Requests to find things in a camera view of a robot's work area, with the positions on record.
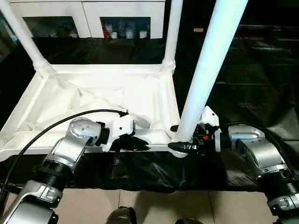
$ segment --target black fabric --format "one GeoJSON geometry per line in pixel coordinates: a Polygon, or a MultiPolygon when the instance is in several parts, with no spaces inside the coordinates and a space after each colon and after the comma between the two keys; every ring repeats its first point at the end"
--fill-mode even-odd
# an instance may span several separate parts
{"type": "MultiPolygon", "coordinates": [[[[203,40],[204,34],[190,33],[184,27],[179,35],[177,67],[173,79],[180,112],[203,40]]],[[[161,63],[165,48],[164,40],[37,38],[35,42],[53,64],[161,63]]],[[[297,173],[298,49],[297,40],[236,38],[207,103],[217,113],[221,124],[248,121],[265,125],[280,135],[286,142],[285,153],[297,173]]],[[[34,70],[19,46],[0,63],[0,71],[3,77],[0,99],[5,105],[0,120],[3,125],[30,82],[34,70]]],[[[19,185],[26,182],[33,175],[31,169],[39,165],[43,157],[23,156],[12,182],[19,185]]],[[[4,179],[13,159],[11,157],[0,163],[0,180],[4,179]]],[[[179,189],[259,190],[243,159],[225,148],[220,154],[211,157],[187,156],[183,159],[167,152],[121,153],[117,168],[113,167],[113,162],[113,153],[84,155],[69,187],[158,192],[179,189]]]]}

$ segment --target glass cabinet door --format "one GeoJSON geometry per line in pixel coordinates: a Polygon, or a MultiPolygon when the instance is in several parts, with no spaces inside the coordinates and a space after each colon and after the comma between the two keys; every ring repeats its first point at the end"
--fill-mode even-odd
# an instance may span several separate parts
{"type": "Polygon", "coordinates": [[[83,2],[92,37],[162,38],[164,2],[83,2]]]}
{"type": "Polygon", "coordinates": [[[90,37],[81,2],[11,3],[34,37],[90,37]]]}

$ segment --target black cable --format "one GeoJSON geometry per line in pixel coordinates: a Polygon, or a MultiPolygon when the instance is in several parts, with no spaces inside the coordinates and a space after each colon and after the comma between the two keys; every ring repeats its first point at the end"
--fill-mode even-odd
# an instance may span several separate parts
{"type": "Polygon", "coordinates": [[[37,136],[35,136],[20,152],[19,154],[17,155],[17,158],[15,159],[15,161],[13,162],[11,168],[9,169],[8,173],[7,173],[7,176],[6,176],[6,179],[2,185],[2,188],[1,188],[1,191],[0,191],[0,202],[2,201],[3,199],[3,196],[5,194],[5,191],[6,191],[6,188],[7,188],[7,184],[8,184],[8,181],[9,181],[9,178],[16,166],[16,164],[18,163],[18,161],[20,160],[21,156],[26,152],[26,150],[36,141],[38,140],[41,136],[43,136],[46,132],[48,132],[49,130],[51,130],[52,128],[56,127],[57,125],[60,125],[70,119],[73,119],[73,118],[76,118],[76,117],[79,117],[79,116],[82,116],[82,115],[85,115],[85,114],[89,114],[89,113],[96,113],[96,112],[111,112],[111,113],[118,113],[121,117],[128,114],[127,112],[123,112],[123,111],[117,111],[117,110],[109,110],[109,109],[97,109],[97,110],[90,110],[90,111],[84,111],[84,112],[81,112],[81,113],[77,113],[77,114],[74,114],[74,115],[71,115],[67,118],[64,118],[56,123],[54,123],[53,125],[50,125],[49,127],[47,127],[46,129],[44,129],[42,132],[40,132],[37,136]]]}

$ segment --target person's foot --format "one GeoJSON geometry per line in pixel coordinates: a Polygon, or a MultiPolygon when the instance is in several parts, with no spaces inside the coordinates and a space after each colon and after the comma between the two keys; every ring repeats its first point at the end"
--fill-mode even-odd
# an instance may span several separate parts
{"type": "Polygon", "coordinates": [[[110,213],[106,224],[136,224],[136,214],[133,208],[119,207],[110,213]]]}
{"type": "Polygon", "coordinates": [[[176,221],[175,224],[203,224],[193,218],[183,218],[176,221]]]}

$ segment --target black table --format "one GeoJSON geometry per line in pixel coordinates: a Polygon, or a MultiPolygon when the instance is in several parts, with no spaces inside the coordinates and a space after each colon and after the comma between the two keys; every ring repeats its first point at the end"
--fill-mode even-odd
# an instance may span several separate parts
{"type": "MultiPolygon", "coordinates": [[[[203,39],[204,34],[179,36],[173,76],[179,112],[184,107],[203,39]]],[[[161,63],[165,48],[164,40],[36,38],[35,42],[52,64],[161,63]]],[[[217,113],[221,124],[248,121],[273,126],[272,129],[287,142],[285,153],[297,173],[298,49],[296,40],[235,38],[207,103],[217,113]]],[[[0,119],[3,125],[34,75],[34,69],[19,46],[0,63],[0,71],[0,99],[5,105],[0,119]]],[[[25,183],[32,175],[32,168],[40,164],[43,157],[23,156],[12,183],[25,183]]],[[[13,159],[0,163],[0,180],[4,179],[13,159]]],[[[183,159],[168,152],[123,153],[119,166],[114,167],[113,161],[113,153],[84,155],[69,187],[159,192],[259,190],[247,164],[230,149],[222,149],[213,156],[183,159]]]]}

